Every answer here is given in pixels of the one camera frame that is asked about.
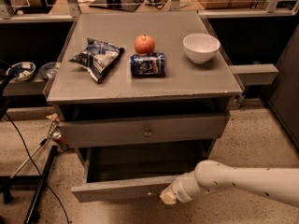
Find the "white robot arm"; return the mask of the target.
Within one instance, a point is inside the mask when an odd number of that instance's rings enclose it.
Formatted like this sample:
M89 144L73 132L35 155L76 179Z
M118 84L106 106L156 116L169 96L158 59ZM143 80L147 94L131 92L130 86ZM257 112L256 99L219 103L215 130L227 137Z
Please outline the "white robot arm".
M160 198L165 204L188 203L225 189L241 189L280 203L299 207L298 168L240 168L217 161L200 161L177 177Z

